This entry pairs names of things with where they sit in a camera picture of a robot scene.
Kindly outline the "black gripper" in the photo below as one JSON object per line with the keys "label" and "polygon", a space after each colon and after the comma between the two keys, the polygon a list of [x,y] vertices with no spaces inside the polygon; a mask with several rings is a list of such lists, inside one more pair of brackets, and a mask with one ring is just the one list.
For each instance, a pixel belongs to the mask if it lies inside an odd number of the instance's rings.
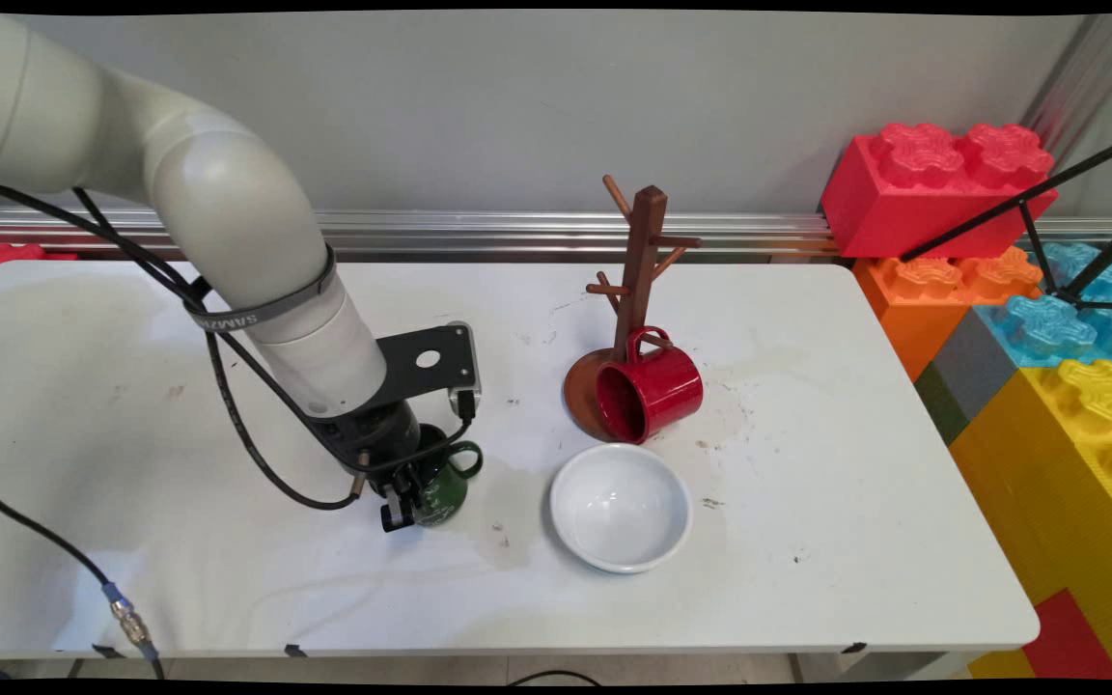
{"label": "black gripper", "polygon": [[[322,440],[337,454],[358,463],[359,453],[368,453],[367,465],[403,459],[420,450],[421,427],[407,403],[377,406],[358,414],[334,418],[314,418]],[[403,532],[416,524],[415,485],[409,478],[393,478],[379,485],[383,532]]]}

